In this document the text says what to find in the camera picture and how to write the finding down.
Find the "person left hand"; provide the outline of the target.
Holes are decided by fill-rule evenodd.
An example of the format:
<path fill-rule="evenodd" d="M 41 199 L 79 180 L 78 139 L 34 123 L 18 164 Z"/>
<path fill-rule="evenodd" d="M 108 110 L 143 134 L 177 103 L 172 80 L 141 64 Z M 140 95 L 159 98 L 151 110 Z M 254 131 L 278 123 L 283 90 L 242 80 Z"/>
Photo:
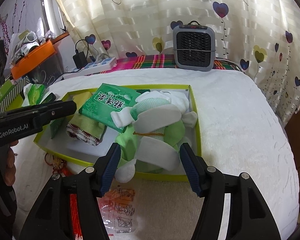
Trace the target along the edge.
<path fill-rule="evenodd" d="M 5 175 L 3 176 L 3 178 L 7 186 L 12 186 L 15 182 L 15 153 L 13 152 L 12 147 L 18 145 L 18 143 L 18 140 L 10 143 L 9 148 L 7 149 L 7 153 L 5 154 L 7 159 Z"/>

